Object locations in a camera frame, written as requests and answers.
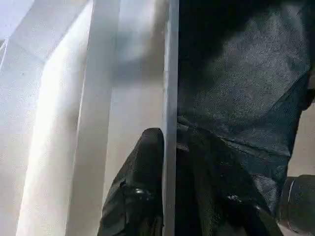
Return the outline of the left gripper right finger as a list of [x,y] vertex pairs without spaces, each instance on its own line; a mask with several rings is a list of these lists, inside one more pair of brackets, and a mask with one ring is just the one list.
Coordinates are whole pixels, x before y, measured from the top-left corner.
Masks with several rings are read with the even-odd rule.
[[256,184],[223,144],[177,144],[178,160],[192,175],[193,230],[200,236],[281,236]]

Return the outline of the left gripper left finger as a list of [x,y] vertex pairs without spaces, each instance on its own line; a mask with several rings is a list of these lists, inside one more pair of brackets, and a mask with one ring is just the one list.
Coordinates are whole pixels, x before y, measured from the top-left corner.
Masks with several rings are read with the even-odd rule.
[[146,129],[111,184],[99,236],[162,235],[163,157],[162,131]]

